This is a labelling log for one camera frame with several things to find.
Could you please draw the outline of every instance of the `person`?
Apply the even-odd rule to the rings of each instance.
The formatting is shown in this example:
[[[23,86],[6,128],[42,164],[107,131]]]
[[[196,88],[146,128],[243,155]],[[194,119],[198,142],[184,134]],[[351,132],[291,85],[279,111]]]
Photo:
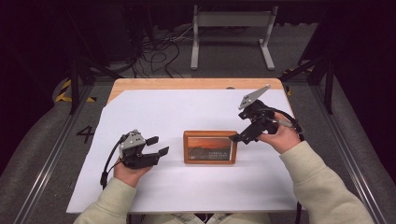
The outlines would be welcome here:
[[[276,113],[276,119],[287,120]],[[263,133],[258,140],[270,144],[285,163],[297,200],[309,214],[310,223],[374,223],[362,202],[347,190],[344,182],[297,132],[278,125],[275,134]],[[125,223],[136,185],[149,170],[132,170],[122,163],[114,167],[112,177],[99,199],[76,219],[75,223]],[[144,224],[204,223],[194,214],[146,215]],[[270,224],[264,213],[214,214],[207,224]]]

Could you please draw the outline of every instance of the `framed picture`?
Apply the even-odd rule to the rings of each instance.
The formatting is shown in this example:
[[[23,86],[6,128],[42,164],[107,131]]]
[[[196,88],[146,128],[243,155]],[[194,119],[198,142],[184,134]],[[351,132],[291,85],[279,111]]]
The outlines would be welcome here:
[[[237,143],[229,136],[235,131],[185,131],[184,162],[187,164],[234,164]]]

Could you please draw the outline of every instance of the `sleeve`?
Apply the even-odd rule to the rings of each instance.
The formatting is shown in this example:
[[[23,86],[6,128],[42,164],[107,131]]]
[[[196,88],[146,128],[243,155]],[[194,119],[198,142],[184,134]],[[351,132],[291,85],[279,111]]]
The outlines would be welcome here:
[[[293,181],[294,194],[311,224],[374,223],[362,202],[342,179],[303,141],[280,155]]]
[[[98,200],[88,206],[74,223],[125,224],[135,193],[136,189],[113,177]]]

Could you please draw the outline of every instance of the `hand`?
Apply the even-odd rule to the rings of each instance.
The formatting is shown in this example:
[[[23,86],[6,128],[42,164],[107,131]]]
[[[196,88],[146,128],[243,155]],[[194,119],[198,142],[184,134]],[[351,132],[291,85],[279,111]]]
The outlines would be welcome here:
[[[275,113],[275,119],[288,120],[279,113]],[[297,132],[293,128],[288,128],[284,125],[277,125],[275,134],[262,133],[257,139],[270,144],[280,154],[283,154],[301,142]]]
[[[152,166],[133,170],[126,167],[122,162],[120,162],[120,159],[118,159],[116,165],[114,166],[114,177],[124,182],[125,184],[136,188],[137,182],[139,182],[140,177],[147,173],[151,168]]]

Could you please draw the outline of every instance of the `person's left hand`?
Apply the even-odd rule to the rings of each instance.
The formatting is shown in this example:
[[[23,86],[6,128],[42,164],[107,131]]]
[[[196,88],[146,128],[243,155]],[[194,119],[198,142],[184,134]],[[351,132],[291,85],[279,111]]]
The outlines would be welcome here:
[[[120,159],[118,159],[116,165],[114,166],[114,177],[124,182],[125,184],[136,188],[137,182],[139,182],[140,177],[147,173],[151,168],[152,166],[133,170],[126,167],[122,162],[120,162]]]

